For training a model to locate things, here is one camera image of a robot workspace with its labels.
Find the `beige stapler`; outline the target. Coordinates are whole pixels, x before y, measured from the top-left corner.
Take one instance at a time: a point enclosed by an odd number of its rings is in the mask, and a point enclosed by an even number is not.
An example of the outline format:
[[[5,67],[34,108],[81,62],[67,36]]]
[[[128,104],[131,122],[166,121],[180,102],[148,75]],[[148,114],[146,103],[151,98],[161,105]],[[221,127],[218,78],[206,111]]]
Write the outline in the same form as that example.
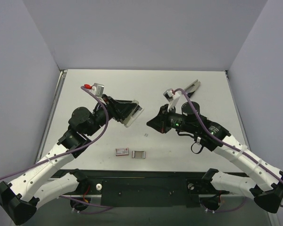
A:
[[[133,110],[131,110],[129,116],[122,122],[122,124],[127,128],[130,127],[144,111],[144,108],[139,105],[139,102],[137,100],[133,100],[132,103],[137,104],[137,106]]]

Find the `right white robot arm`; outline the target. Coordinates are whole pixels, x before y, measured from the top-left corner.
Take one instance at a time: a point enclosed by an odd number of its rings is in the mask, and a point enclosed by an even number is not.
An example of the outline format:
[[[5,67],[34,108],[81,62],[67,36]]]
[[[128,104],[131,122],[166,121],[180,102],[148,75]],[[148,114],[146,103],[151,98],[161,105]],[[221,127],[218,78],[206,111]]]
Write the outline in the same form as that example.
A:
[[[195,144],[224,157],[247,175],[244,178],[209,169],[202,178],[202,189],[240,194],[253,199],[263,210],[277,213],[283,202],[283,169],[265,162],[223,126],[201,115],[198,103],[186,102],[181,111],[168,110],[165,104],[147,126],[162,134],[175,129],[178,135],[193,138]]]

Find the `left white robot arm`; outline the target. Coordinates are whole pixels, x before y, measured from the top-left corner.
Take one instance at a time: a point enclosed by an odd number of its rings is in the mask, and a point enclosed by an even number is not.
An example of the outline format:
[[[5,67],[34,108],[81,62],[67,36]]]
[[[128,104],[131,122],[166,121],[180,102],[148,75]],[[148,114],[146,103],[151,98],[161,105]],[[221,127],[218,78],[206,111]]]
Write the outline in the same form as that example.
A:
[[[0,206],[15,225],[24,224],[41,206],[63,194],[84,193],[90,182],[77,169],[52,182],[48,179],[95,143],[88,137],[99,129],[106,130],[110,119],[129,127],[143,111],[136,100],[102,95],[96,101],[98,108],[93,112],[83,106],[73,111],[67,131],[34,166],[10,182],[0,182]]]

